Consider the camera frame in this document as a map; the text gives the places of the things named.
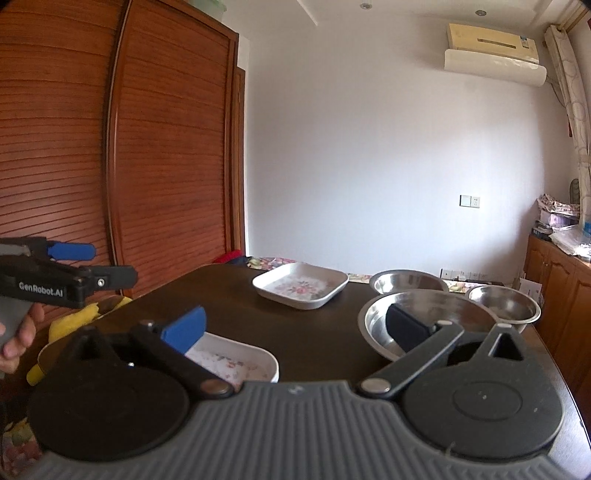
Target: ceiling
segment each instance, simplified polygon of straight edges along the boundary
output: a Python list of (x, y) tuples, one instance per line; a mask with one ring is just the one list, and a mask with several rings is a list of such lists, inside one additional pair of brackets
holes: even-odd
[[(285, 29), (313, 28), (324, 22), (368, 15), (426, 15), (471, 22), (530, 36), (573, 11), (579, 0), (225, 0), (224, 23), (247, 37)], [(478, 17), (476, 10), (485, 10)]]

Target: wardrobe door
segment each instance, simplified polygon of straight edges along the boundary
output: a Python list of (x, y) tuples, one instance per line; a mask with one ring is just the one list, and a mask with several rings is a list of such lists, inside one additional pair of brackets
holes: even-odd
[(12, 0), (0, 11), (0, 236), (91, 242), (95, 262), (111, 263), (104, 132), (122, 4)]
[(109, 212), (134, 297), (231, 248), (238, 35), (189, 4), (131, 0), (109, 120)]

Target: finger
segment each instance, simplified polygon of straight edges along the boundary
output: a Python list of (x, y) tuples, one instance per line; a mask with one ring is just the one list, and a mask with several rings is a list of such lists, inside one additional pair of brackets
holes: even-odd
[(2, 354), (6, 360), (12, 360), (25, 353), (26, 347), (15, 337), (7, 342), (2, 349)]
[(25, 348), (29, 348), (33, 344), (36, 333), (37, 328), (35, 327), (35, 322), (27, 315), (18, 330), (18, 339)]
[(41, 323), (45, 319), (45, 310), (40, 303), (34, 303), (29, 309), (29, 315), (35, 323)]
[(0, 358), (0, 371), (6, 374), (13, 374), (17, 371), (19, 360), (18, 358), (13, 358), (12, 360)]

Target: black circular pad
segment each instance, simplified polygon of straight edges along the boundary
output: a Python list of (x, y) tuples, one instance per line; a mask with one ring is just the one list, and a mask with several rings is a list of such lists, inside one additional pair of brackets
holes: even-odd
[(28, 416), (37, 440), (76, 460), (144, 453), (178, 430), (189, 398), (155, 370), (87, 360), (51, 372), (35, 389)]
[(501, 358), (433, 370), (402, 398), (411, 425), (430, 443), (480, 460), (517, 459), (554, 439), (558, 395), (538, 371)]

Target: red cloth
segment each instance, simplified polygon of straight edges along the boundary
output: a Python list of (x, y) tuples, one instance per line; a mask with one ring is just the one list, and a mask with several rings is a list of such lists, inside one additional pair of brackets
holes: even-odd
[(243, 257), (244, 253), (242, 253), (242, 251), (240, 250), (232, 250), (231, 252), (228, 252), (227, 254), (223, 254), (221, 257), (217, 257), (213, 263), (228, 263), (231, 260), (234, 260), (235, 258), (238, 257)]

